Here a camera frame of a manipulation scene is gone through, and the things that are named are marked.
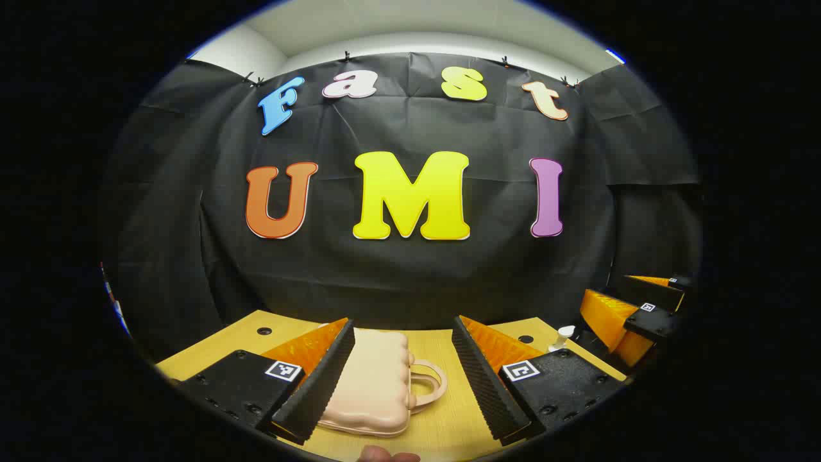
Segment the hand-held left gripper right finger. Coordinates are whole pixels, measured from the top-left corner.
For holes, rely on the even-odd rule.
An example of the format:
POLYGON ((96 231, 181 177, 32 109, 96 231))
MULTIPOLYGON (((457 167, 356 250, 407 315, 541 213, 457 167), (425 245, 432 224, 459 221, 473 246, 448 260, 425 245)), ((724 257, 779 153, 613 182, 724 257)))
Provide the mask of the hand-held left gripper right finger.
POLYGON ((502 445, 554 435, 628 385, 572 349, 543 353, 465 316, 453 320, 452 344, 502 445))

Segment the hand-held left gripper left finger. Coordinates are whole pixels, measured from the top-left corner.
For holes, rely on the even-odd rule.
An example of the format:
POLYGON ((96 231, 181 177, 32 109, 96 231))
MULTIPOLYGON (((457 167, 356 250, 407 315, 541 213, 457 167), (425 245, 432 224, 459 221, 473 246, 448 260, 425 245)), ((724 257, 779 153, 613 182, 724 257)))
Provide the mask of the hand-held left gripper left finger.
POLYGON ((261 355, 234 349, 173 383, 241 426, 303 445, 325 412, 354 345, 353 322, 341 318, 261 355))

